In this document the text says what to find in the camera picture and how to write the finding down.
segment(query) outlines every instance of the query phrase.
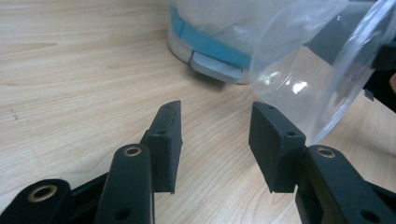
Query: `transparent plastic sheet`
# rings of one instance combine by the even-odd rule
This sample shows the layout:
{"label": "transparent plastic sheet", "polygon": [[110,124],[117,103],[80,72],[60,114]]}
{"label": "transparent plastic sheet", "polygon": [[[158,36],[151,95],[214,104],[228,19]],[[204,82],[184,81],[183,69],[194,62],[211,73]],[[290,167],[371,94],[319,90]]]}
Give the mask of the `transparent plastic sheet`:
{"label": "transparent plastic sheet", "polygon": [[268,49],[289,50],[315,35],[347,0],[170,0],[178,15],[220,42],[252,54],[271,19],[280,13],[284,24],[272,23]]}
{"label": "transparent plastic sheet", "polygon": [[[380,47],[396,36],[395,6],[396,0],[347,3],[318,33],[294,40],[288,28],[297,31],[302,25],[303,30],[304,23],[289,26],[287,10],[281,11],[267,27],[252,59],[255,94],[302,130],[308,145],[318,143],[373,73],[371,64]],[[276,40],[281,34],[286,38]],[[276,41],[283,45],[271,44]]]}

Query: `wood grain surface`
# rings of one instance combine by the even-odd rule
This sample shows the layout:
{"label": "wood grain surface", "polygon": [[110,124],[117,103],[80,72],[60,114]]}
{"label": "wood grain surface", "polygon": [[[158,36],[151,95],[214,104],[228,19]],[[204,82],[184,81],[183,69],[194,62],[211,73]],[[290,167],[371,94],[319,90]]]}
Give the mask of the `wood grain surface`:
{"label": "wood grain surface", "polygon": [[[166,44],[164,0],[0,4],[0,211],[26,186],[75,188],[108,171],[158,108],[181,100],[176,194],[157,223],[300,223],[292,194],[271,194],[248,146],[249,85],[194,73]],[[396,191],[396,115],[362,94],[322,144]]]}

